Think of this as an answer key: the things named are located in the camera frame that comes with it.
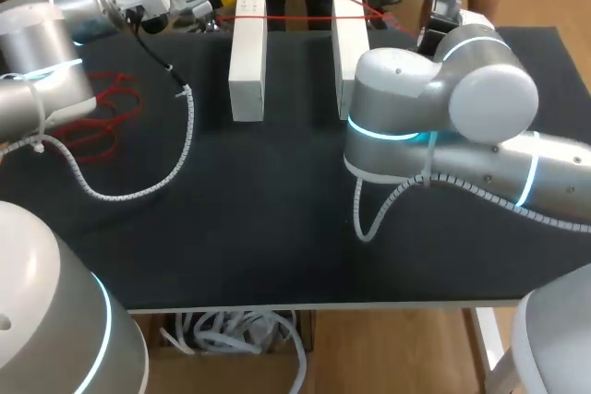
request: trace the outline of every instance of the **robotic arm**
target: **robotic arm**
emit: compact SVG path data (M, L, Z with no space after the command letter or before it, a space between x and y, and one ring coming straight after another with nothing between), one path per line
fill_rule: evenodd
M591 147L527 131L538 105L533 79L492 25L458 2L433 0L422 54L380 48L359 59L346 167L382 184L440 173L530 219L588 232L524 207L591 221Z
M16 77L0 79L0 140L42 133L94 109L77 43L123 30L128 21L161 30L169 17L201 17L231 1L13 0L0 5L0 50ZM185 93L187 140L176 167L159 184L107 197L110 201L149 194L178 172L193 125L192 100ZM0 392L145 392L148 353L136 323L50 228L6 202L0 202L0 288Z
M0 51L18 79L0 80L0 140L85 116L96 101L75 46L140 22L159 32L169 18L200 18L235 0L10 0L0 4Z

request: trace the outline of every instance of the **black cable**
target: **black cable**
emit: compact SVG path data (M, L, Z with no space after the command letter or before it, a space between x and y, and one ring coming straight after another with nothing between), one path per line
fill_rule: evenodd
M133 34L133 36L136 38L136 41L138 41L139 46L141 46L144 51L158 64L161 65L166 71L168 71L170 73L170 75L173 77L173 79L175 80L175 82L178 84L179 87L184 88L185 85L187 85L187 83L185 82L185 80L181 77L180 74L178 74L177 71L175 71L174 67L168 63L166 63L164 61L164 59L162 59L157 53L155 53L147 44L146 42L143 41L143 39L141 39L141 37L139 37L139 24L141 23L141 18L143 16L143 11L132 11L129 10L127 11L127 24L129 25L129 27L131 28L131 33Z

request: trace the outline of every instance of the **black table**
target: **black table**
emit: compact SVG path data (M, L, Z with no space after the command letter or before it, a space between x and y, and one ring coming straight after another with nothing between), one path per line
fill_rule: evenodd
M501 34L538 84L534 129L591 142L591 101L556 30ZM370 41L412 46L389 31ZM358 242L328 33L270 35L265 121L249 124L232 121L231 37L167 34L149 44L190 79L197 102L194 147L172 185L139 201L103 203L87 197L52 152L23 149L0 168L0 199L41 217L128 309L490 305L591 262L591 236L439 186L405 193L374 242ZM120 128L115 156L83 172L104 193L156 183L182 147L184 99L174 98L174 83L129 37L82 54L89 71L138 77L144 100L140 117ZM362 222L391 190L364 187Z

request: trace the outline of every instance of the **white cable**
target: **white cable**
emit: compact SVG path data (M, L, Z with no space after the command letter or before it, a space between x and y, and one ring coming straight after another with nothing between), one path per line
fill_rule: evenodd
M306 351L304 344L296 329L296 313L291 312L293 321L274 313L272 311L250 311L250 312L211 312L204 313L193 327L193 338L199 346L194 350L187 346L185 334L190 329L192 314L186 314L183 320L183 314L175 315L175 334L173 337L164 328L160 331L168 341L170 341L180 352L187 355L194 355L197 352L203 354L209 353L253 353L261 354L267 351L268 345L265 342L272 342L279 332L279 325L287 329L287 337L294 339L295 350L299 362L299 369L295 377L289 394L297 394L306 378L308 363L306 361ZM211 327L205 329L205 324L213 318ZM253 337L253 327L255 324L259 327L264 325L265 334L258 339ZM249 333L251 342L246 339Z
M37 114L39 115L39 133L37 134L35 141L31 143L31 145L35 149L35 152L40 153L40 154L43 153L45 151L45 148L43 147L42 140L43 140L43 136L45 134L46 117L45 117L45 107L43 106L43 100L41 99L41 97L39 97L39 91L37 91L37 89L35 88L35 85L30 80L28 80L25 76L23 76L22 74L6 73L6 74L3 74L2 76L0 76L0 79L4 79L4 78L17 78L18 80L22 80L23 82L25 82L25 84L29 88L30 95L33 98L33 100L35 101L35 106L37 106Z
M591 233L591 225L572 223L570 221L561 221L559 219L553 219L551 217L544 216L542 214L539 214L538 212L532 211L531 209L518 207L509 200L495 196L489 191L485 191L484 189L476 185L469 184L465 180L458 179L449 174L434 173L430 176L430 179L434 182L444 182L446 184L465 189L466 191L474 194L475 196L484 198L485 200L488 200L489 202L492 202L495 205L498 205L511 212L514 212L515 214L519 214L520 216L527 217L532 221L536 221L544 225L553 226L555 228L559 228L561 230L570 231L574 233ZM390 208L392 203L394 203L394 201L408 188L415 185L421 185L423 184L423 182L424 177L422 175L417 175L415 177L408 179L406 182L398 185L396 189L394 189L392 193L388 196L386 201L384 201L383 205L378 211L378 215L374 219L373 223L371 223L371 227L369 228L368 233L364 234L363 230L361 229L361 223L359 222L359 201L361 199L361 187L363 184L363 180L357 179L353 199L353 222L355 226L355 232L359 240L365 243L371 242L371 240L373 240L376 233L378 232L378 229L380 228L380 225L384 220L384 216L386 215L386 212L388 212L388 209Z
M187 134L185 136L185 145L183 146L183 150L181 151L181 155L180 155L178 161L176 162L175 167L159 183L157 183L156 185L152 185L149 188L143 189L141 191L132 193L132 194L126 194L123 196L107 196L105 194L101 194L101 193L95 191L94 189L92 189L90 187L90 185L88 184L88 182L86 181L86 179L82 175L82 171L80 170L80 167L78 166L76 160L74 159L74 156L72 155L70 150L66 147L66 145L64 145L62 142L60 142L58 139L56 139L55 137L52 137L52 136L42 135L40 137L40 139L42 141L51 143L64 155L67 163L70 165L70 168L72 169L72 172L74 173L74 177L76 178L76 180L78 181L78 183L80 184L80 186L82 187L84 192L86 194L88 194L89 196L97 198L99 200L106 201L106 202L123 202L123 201L127 201L127 200L132 200L134 198L145 197L155 191L158 191L159 189L163 188L164 186L167 186L170 182L172 182L172 180L176 177L176 175L178 174L180 169L183 167L183 164L185 163L185 160L187 159L188 152L191 148L191 141L193 139L193 125L194 125L194 120L195 120L195 105L193 103L193 91L188 85L185 85L183 87L183 92L181 92L180 94L177 94L177 96L181 96L181 95L187 96L187 113L188 113ZM26 137L18 142L15 142L15 143L9 145L7 148L0 150L0 159L3 158L4 156L6 156L9 152L12 152L16 149L22 148L25 145L34 142L35 140L37 140L37 137L38 136Z
M427 157L421 175L424 177L425 186L431 186L431 173L433 171L433 158L435 157L435 143L437 142L437 131L431 131L428 137Z

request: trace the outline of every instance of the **white rectangular block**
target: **white rectangular block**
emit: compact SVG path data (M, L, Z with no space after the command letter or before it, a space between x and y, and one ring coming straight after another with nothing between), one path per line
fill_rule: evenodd
M332 56L336 101L341 119L349 115L357 61L369 50L363 7L349 0L332 0Z
M265 16L265 0L237 0L237 16ZM262 121L265 106L267 19L237 18L234 25L228 85L237 122Z

